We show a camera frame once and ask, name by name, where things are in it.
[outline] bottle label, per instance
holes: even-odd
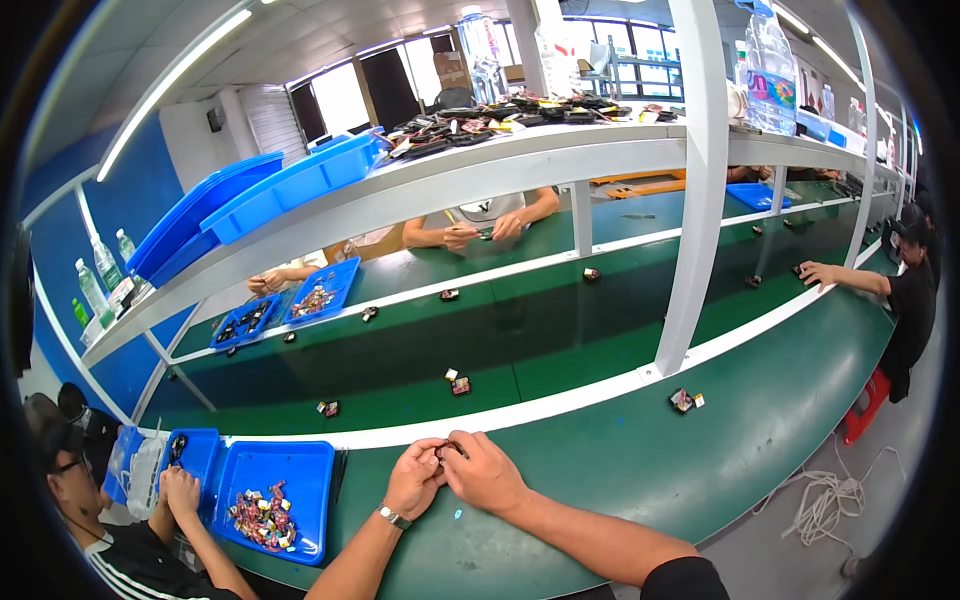
[[[797,109],[796,85],[780,75],[766,71],[747,71],[747,95],[756,101],[777,105],[788,110]]]

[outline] stacked blue trays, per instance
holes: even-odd
[[[756,211],[770,210],[773,206],[774,190],[763,183],[730,183],[727,191]],[[789,208],[792,204],[789,198],[783,197],[783,208]]]
[[[282,167],[283,152],[241,160],[211,174],[186,193],[150,230],[127,262],[127,271],[159,287],[218,244],[200,223],[251,185]]]
[[[213,339],[210,340],[210,347],[215,350],[223,350],[223,349],[234,347],[237,344],[249,342],[254,338],[256,338],[258,335],[260,335],[260,332],[263,331],[263,328],[266,326],[267,322],[270,320],[270,315],[274,312],[274,309],[276,308],[277,301],[279,300],[279,298],[280,298],[280,294],[273,294],[272,296],[267,296],[266,298],[258,298],[256,300],[247,302],[243,306],[240,306],[239,308],[234,308],[233,310],[231,310],[230,314],[228,314],[224,318],[223,322],[220,323],[220,326],[217,327],[217,332],[213,334]],[[248,324],[242,324],[242,325],[238,324],[238,322],[240,321],[240,319],[243,318],[244,315],[254,310],[254,308],[256,308],[258,305],[266,301],[268,301],[270,305],[267,306],[266,311],[260,317],[260,321],[257,322],[256,326],[250,327]],[[244,332],[238,333],[236,336],[228,340],[224,340],[223,342],[218,344],[217,337],[220,335],[220,332],[224,330],[224,327],[226,327],[227,324],[230,322],[234,323],[234,326],[237,327],[237,331],[240,331],[241,329],[245,329]]]
[[[350,291],[350,286],[353,284],[353,278],[356,277],[357,268],[359,268],[359,266],[360,257],[357,256],[329,267],[323,267],[318,272],[308,277],[298,290],[297,295],[294,296],[294,301],[291,302],[291,309],[288,310],[286,316],[283,317],[283,322],[285,324],[310,323],[311,321],[316,321],[317,319],[325,317],[326,315],[334,313],[343,308],[344,302],[347,301],[347,294]],[[313,288],[316,285],[322,285],[328,294],[333,295],[333,300],[324,306],[324,308],[315,313],[310,313],[301,317],[295,316],[292,309],[293,305],[300,303],[304,298],[306,298],[306,295],[313,291]]]
[[[180,465],[183,470],[200,479],[200,497],[203,503],[203,498],[210,488],[210,480],[214,475],[210,470],[217,458],[217,452],[223,445],[220,441],[220,432],[216,429],[174,429],[170,432],[170,437],[167,438],[167,447],[164,448],[163,455],[160,456],[158,472],[167,468],[170,462],[170,444],[181,433],[186,436],[186,446],[183,447],[180,460],[175,464]],[[160,493],[159,477],[156,479],[156,492]]]
[[[234,442],[227,450],[217,503],[214,531],[224,538],[270,556],[300,564],[317,564],[326,552],[326,504],[333,470],[333,446],[327,442]],[[297,526],[291,547],[278,553],[247,540],[233,529],[229,507],[247,490],[269,498],[270,487],[283,480],[290,501],[290,519]]]
[[[200,223],[224,244],[235,242],[280,214],[362,180],[376,165],[387,142],[377,127],[359,135],[338,135],[307,157],[239,194]]]

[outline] black cap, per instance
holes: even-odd
[[[57,454],[66,450],[80,456],[84,453],[84,431],[67,421],[53,400],[43,394],[27,396],[23,411],[36,440],[41,467],[57,472]]]

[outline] vertical white post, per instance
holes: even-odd
[[[693,339],[713,270],[730,147],[726,67],[710,0],[670,0],[686,94],[686,198],[677,270],[654,363],[676,372]]]
[[[570,203],[573,205],[573,247],[580,256],[590,256],[593,254],[593,220],[589,181],[570,184]]]
[[[57,314],[54,312],[53,306],[50,304],[50,299],[47,298],[47,293],[43,289],[43,282],[40,281],[40,273],[36,270],[36,265],[34,266],[34,294],[36,299],[40,302],[40,307],[43,308],[44,314],[47,316],[47,321],[50,322],[50,326],[54,328],[54,334],[57,335],[57,339],[60,340],[60,345],[63,346],[63,351],[66,352],[67,357],[70,359],[70,362],[73,363],[73,366],[80,372],[81,377],[84,378],[86,384],[93,389],[93,393],[100,398],[110,412],[116,417],[117,420],[122,422],[125,425],[133,425],[133,421],[130,420],[120,407],[116,405],[116,402],[113,401],[113,398],[107,394],[107,391],[104,390],[103,386],[100,385],[100,382],[97,381],[96,377],[90,372],[84,365],[84,361],[80,359],[80,355],[77,354],[77,351],[73,349],[73,344],[70,342],[70,338],[67,337],[66,331],[63,330],[63,326],[60,325],[60,320],[57,318]]]
[[[774,167],[774,200],[770,206],[770,212],[779,215],[783,212],[783,190],[786,189],[786,167],[783,165]]]
[[[863,30],[857,23],[852,12],[847,11],[853,27],[853,40],[856,42],[856,51],[860,55],[860,70],[863,71],[863,83],[867,87],[867,104],[873,107],[876,104],[876,89],[874,88],[874,71],[870,66],[870,55],[867,53],[867,42],[863,38]],[[847,249],[847,259],[843,266],[853,268],[856,256],[860,254],[860,242],[863,232],[867,228],[867,219],[870,218],[870,202],[874,196],[874,170],[876,169],[876,110],[867,110],[867,173],[863,178],[863,194],[860,196],[860,208],[856,213],[856,224],[853,226],[853,238]]]

